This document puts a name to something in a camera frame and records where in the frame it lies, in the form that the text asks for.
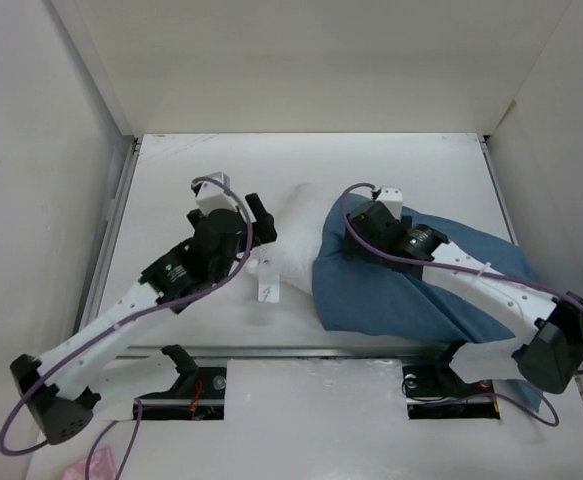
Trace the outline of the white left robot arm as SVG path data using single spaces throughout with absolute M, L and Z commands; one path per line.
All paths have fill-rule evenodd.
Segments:
M 115 403 L 192 392 L 199 368 L 178 344 L 123 367 L 109 364 L 161 324 L 158 312 L 177 316 L 228 283 L 252 249 L 276 241 L 274 218 L 257 194 L 239 200 L 220 191 L 213 198 L 213 207 L 200 205 L 188 213 L 193 236 L 143 270 L 113 307 L 54 349 L 22 354 L 11 363 L 21 402 L 47 444 L 72 439 Z

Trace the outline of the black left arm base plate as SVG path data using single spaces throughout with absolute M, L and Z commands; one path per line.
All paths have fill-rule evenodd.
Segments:
M 204 360 L 201 364 L 180 345 L 161 349 L 175 365 L 177 378 L 167 390 L 140 397 L 142 412 L 133 406 L 133 418 L 145 421 L 219 421 L 224 419 L 227 365 Z

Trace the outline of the blue fabric pillowcase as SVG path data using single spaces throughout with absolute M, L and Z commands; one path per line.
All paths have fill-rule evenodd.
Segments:
M 462 223 L 404 207 L 415 224 L 433 227 L 470 256 L 503 275 L 537 281 L 522 250 Z M 327 331 L 397 336 L 420 342 L 485 343 L 513 336 L 505 326 L 444 289 L 382 265 L 347 258 L 339 200 L 322 229 L 322 245 L 313 262 L 315 309 Z

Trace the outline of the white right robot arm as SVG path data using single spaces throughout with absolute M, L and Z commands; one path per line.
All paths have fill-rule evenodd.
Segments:
M 396 219 L 368 201 L 344 217 L 368 258 L 452 293 L 512 334 L 506 340 L 465 343 L 437 361 L 434 381 L 448 394 L 483 380 L 524 380 L 563 393 L 583 363 L 583 300 L 508 278 L 465 252 L 447 235 Z

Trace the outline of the white pillow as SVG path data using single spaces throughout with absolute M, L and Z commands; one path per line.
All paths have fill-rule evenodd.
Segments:
M 322 244 L 327 216 L 341 195 L 335 187 L 300 183 L 283 196 L 273 212 L 277 239 L 251 254 L 246 270 L 259 280 L 277 275 L 305 294 L 312 294 L 312 269 Z

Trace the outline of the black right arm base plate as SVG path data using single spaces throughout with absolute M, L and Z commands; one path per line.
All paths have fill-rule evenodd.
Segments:
M 402 367 L 401 390 L 410 420 L 499 420 L 490 381 L 465 383 L 447 366 L 412 364 Z

